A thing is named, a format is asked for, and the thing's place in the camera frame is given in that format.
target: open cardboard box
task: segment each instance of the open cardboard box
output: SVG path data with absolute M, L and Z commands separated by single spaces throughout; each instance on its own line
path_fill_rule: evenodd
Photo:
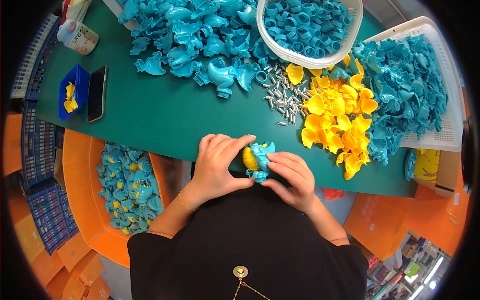
M 65 130 L 63 173 L 73 217 L 85 242 L 99 254 L 130 268 L 127 241 L 120 229 L 110 226 L 111 217 L 95 168 L 100 165 L 105 141 L 86 134 Z M 183 161 L 149 153 L 160 189 L 163 207 L 177 196 L 183 184 Z
M 435 194 L 451 198 L 458 179 L 461 153 L 428 149 L 421 154 L 419 150 L 415 151 L 417 161 L 413 179 L 418 184 L 434 190 Z

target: left hand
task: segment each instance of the left hand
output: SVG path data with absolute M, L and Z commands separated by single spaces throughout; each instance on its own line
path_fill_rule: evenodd
M 254 178 L 233 178 L 228 171 L 238 152 L 253 141 L 254 135 L 234 139 L 223 134 L 209 134 L 202 138 L 195 173 L 181 193 L 189 207 L 197 208 L 210 199 L 249 188 L 255 183 Z

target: white plastic crate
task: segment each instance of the white plastic crate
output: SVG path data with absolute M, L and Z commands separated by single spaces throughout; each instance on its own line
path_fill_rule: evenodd
M 36 58 L 40 54 L 43 43 L 47 39 L 48 33 L 52 29 L 57 18 L 57 16 L 49 14 L 48 17 L 42 22 L 35 37 L 32 39 L 32 42 L 27 48 L 24 59 L 18 68 L 17 76 L 15 77 L 12 92 L 10 94 L 11 98 L 25 97 L 28 82 L 30 81 L 30 76 L 32 75 L 32 71 L 35 66 Z
M 363 3 L 361 0 L 340 0 L 340 2 L 342 2 L 342 4 L 348 8 L 348 13 L 353 17 L 353 22 L 347 26 L 347 35 L 345 35 L 343 40 L 340 42 L 340 51 L 332 54 L 326 53 L 325 57 L 322 59 L 311 59 L 290 49 L 280 47 L 267 33 L 264 23 L 264 15 L 265 9 L 270 2 L 276 1 L 259 0 L 257 3 L 257 26 L 262 39 L 270 48 L 270 50 L 272 50 L 281 59 L 293 62 L 308 69 L 322 69 L 341 61 L 352 48 L 363 19 Z
M 441 132 L 427 131 L 420 140 L 417 139 L 416 133 L 410 133 L 400 141 L 400 147 L 460 152 L 465 103 L 455 61 L 437 25 L 427 17 L 418 17 L 372 36 L 365 42 L 376 41 L 379 43 L 388 38 L 402 40 L 407 36 L 419 35 L 424 35 L 425 41 L 431 44 L 435 50 L 438 69 L 448 95 L 447 111 L 441 116 Z

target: blue plastic bin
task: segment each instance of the blue plastic bin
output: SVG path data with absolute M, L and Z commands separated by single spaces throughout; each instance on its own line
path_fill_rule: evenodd
M 78 108 L 71 113 L 68 113 L 65 109 L 64 102 L 67 97 L 66 87 L 71 82 L 75 86 L 75 101 L 78 104 Z M 90 73 L 82 68 L 82 65 L 77 63 L 73 69 L 71 69 L 67 75 L 60 82 L 59 87 L 59 111 L 58 116 L 62 122 L 68 120 L 75 112 L 79 111 L 88 100 L 88 86 L 90 84 Z

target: blue toy figure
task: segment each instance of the blue toy figure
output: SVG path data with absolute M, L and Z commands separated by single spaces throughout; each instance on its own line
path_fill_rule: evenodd
M 265 144 L 252 144 L 245 146 L 242 153 L 244 165 L 248 168 L 245 174 L 253 176 L 255 182 L 264 182 L 268 176 L 268 162 L 267 153 L 275 152 L 275 144 L 273 142 L 266 142 Z

